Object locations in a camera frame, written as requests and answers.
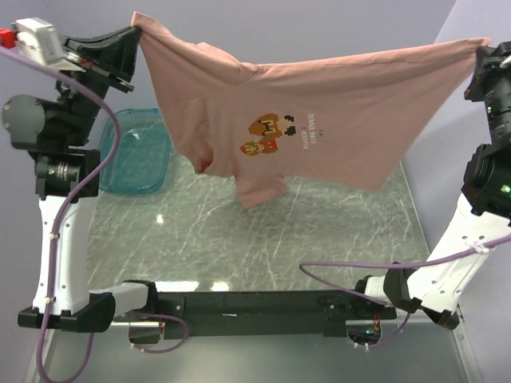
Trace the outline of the pink printed t-shirt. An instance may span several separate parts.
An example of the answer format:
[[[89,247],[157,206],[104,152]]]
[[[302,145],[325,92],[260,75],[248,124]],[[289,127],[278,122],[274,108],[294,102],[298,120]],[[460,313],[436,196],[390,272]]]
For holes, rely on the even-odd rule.
[[[380,188],[491,42],[252,64],[148,15],[131,23],[175,150],[198,174],[233,178],[245,208],[284,194],[289,176]]]

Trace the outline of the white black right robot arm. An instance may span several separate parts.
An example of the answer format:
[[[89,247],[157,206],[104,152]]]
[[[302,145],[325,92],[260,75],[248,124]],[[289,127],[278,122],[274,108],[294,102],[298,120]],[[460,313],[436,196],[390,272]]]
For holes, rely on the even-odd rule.
[[[408,313],[423,311],[448,330],[459,322],[458,301],[492,248],[510,240],[510,44],[482,47],[464,98],[485,106],[490,142],[465,168],[456,210],[424,267],[396,265],[355,286],[351,311],[369,318],[378,298]]]

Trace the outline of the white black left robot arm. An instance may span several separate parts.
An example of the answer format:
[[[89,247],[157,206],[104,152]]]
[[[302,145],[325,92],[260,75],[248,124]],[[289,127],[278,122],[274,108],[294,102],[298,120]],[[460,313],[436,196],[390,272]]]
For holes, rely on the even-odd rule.
[[[18,313],[18,325],[38,330],[102,333],[133,312],[148,321],[160,309],[153,282],[129,280],[91,290],[86,276],[89,227],[107,158],[87,148],[99,112],[108,112],[110,89],[131,92],[141,30],[125,27],[95,38],[70,38],[37,18],[17,20],[1,32],[1,51],[55,79],[53,101],[11,97],[1,122],[13,148],[34,162],[42,217],[37,292]]]

